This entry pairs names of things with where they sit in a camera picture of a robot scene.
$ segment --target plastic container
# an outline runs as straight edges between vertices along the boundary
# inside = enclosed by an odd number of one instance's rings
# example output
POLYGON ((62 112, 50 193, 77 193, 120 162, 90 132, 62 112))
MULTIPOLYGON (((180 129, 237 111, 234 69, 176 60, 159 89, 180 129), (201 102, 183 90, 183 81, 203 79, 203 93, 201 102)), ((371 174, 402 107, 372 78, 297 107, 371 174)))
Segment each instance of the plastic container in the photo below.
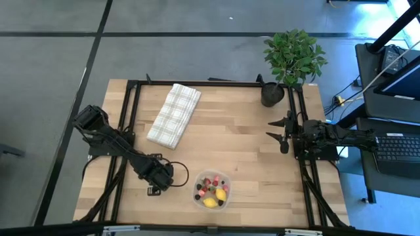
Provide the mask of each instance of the plastic container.
POLYGON ((230 200, 230 195, 232 194, 232 186, 230 183, 230 179, 227 175, 217 171, 217 170, 204 170, 203 172, 199 173, 196 177, 196 181, 194 182, 194 186, 193 186, 193 192, 192 192, 192 200, 200 207, 205 208, 207 210, 222 210, 224 209, 230 200), (215 179, 215 177, 218 176, 219 177, 219 181, 218 181, 218 185, 214 186, 213 185, 213 181, 215 179), (196 195, 199 195, 199 190, 197 188, 197 185, 200 184, 202 186, 201 189, 203 189, 203 187, 205 186, 203 184, 203 180, 205 178, 208 178, 211 181, 211 184, 209 184, 207 187, 207 189, 209 189, 209 187, 215 187, 215 188, 219 188, 219 189, 223 189, 223 186, 227 186, 228 191, 226 192, 226 200, 223 202, 223 204, 221 206, 219 206, 219 200, 216 198, 216 195, 211 193, 209 190, 207 190, 204 194, 204 196, 200 197, 199 200, 196 200, 196 195), (207 198, 213 198, 216 203, 218 203, 217 206, 213 207, 213 208, 209 208, 206 207, 203 203, 204 199, 207 198))

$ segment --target berry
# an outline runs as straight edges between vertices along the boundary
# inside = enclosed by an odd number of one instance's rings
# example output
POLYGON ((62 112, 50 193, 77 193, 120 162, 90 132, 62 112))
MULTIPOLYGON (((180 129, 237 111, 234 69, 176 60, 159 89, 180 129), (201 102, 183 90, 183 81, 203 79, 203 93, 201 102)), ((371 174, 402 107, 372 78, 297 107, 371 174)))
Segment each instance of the berry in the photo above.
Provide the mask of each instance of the berry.
POLYGON ((209 184, 211 184, 211 181, 210 181, 208 178, 205 178, 205 179, 203 180, 203 184, 204 184, 204 185, 209 185, 209 184))

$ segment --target wooden table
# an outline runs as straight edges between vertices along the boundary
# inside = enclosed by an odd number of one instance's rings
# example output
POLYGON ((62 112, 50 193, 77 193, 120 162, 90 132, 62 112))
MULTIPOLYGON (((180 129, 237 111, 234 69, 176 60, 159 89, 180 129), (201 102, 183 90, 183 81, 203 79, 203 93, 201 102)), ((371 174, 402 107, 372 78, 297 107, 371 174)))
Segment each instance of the wooden table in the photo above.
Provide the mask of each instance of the wooden table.
MULTIPOLYGON (((110 124, 117 126, 127 80, 112 79, 102 108, 110 124)), ((194 114, 176 150, 147 141, 146 135, 161 109, 171 86, 143 85, 134 132, 135 148, 145 153, 162 153, 171 161, 180 161, 190 170, 184 187, 170 187, 158 197, 148 197, 148 183, 137 178, 128 165, 118 219, 127 224, 218 225, 255 227, 306 227, 306 208, 299 164, 288 154, 280 153, 275 139, 265 132, 283 133, 271 127, 289 110, 287 91, 273 108, 260 103, 260 88, 195 87, 202 92, 194 114), (192 188, 196 175, 212 168, 232 180, 231 202, 222 212, 209 212, 196 206, 192 188)), ((324 120, 317 85, 304 86, 309 119, 324 120)), ((299 111, 299 100, 295 96, 299 111)), ((133 101, 129 102, 131 111, 133 101)), ((110 157, 99 157, 86 170, 74 219, 80 219, 98 200, 110 157)), ((347 211, 337 170, 326 161, 318 161, 322 193, 340 219, 348 224, 347 211)), ((186 172, 174 165, 175 183, 185 180, 186 172)), ((110 198, 106 219, 110 218, 114 197, 110 198)), ((312 196, 314 217, 319 224, 316 200, 312 196)))

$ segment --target checkered towel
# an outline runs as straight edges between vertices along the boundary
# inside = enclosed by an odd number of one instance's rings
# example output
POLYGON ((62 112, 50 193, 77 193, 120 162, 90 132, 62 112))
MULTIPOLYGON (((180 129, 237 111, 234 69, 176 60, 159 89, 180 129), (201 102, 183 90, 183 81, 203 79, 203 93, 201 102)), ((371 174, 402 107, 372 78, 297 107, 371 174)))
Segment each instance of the checkered towel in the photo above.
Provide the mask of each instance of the checkered towel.
POLYGON ((147 139, 175 149, 196 108, 201 92, 174 84, 147 134, 147 139))

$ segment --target desk leg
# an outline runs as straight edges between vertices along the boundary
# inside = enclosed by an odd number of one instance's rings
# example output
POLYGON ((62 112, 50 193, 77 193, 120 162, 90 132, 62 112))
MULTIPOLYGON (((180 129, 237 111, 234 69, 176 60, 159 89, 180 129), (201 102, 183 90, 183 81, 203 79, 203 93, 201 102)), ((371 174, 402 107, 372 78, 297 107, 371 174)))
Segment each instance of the desk leg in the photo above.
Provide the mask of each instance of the desk leg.
POLYGON ((339 122, 337 122, 337 125, 339 125, 341 128, 350 128, 351 126, 356 124, 356 118, 358 117, 368 117, 368 115, 366 114, 366 108, 364 103, 355 110, 353 110, 350 114, 342 118, 339 122))
POLYGON ((366 188, 366 191, 367 191, 367 199, 363 198, 362 201, 365 203, 375 204, 376 203, 375 191, 368 188, 366 188))
POLYGON ((8 145, 5 144, 0 144, 0 155, 1 154, 12 154, 18 157, 23 157, 25 155, 24 151, 21 151, 17 148, 14 147, 10 147, 8 145))

